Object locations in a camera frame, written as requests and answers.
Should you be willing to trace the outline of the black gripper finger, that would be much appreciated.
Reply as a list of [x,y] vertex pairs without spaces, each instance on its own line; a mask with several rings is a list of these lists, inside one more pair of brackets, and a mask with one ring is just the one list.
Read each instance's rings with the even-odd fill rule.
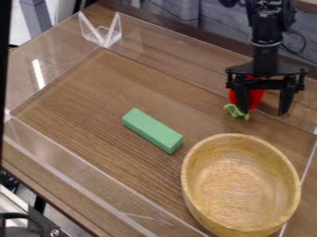
[[235,98],[238,102],[238,109],[243,114],[246,114],[249,111],[249,89],[242,85],[235,87]]
[[291,101],[297,91],[293,87],[283,88],[279,92],[278,115],[282,116],[289,112]]

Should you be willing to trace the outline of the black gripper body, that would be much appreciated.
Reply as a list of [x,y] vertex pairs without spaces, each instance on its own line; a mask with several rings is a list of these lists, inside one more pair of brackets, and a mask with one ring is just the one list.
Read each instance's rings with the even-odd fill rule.
[[263,70],[254,62],[224,69],[227,89],[245,86],[247,89],[283,90],[293,88],[295,92],[305,90],[305,78],[309,70],[285,62]]

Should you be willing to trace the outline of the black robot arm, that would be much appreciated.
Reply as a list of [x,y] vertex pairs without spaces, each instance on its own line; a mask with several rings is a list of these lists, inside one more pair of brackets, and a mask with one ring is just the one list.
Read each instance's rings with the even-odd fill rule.
[[307,69],[283,63],[278,58],[283,33],[295,22],[291,0],[245,0],[246,16],[251,28],[253,60],[227,67],[226,88],[231,104],[246,116],[269,90],[279,91],[278,116],[291,107],[294,95],[305,90]]

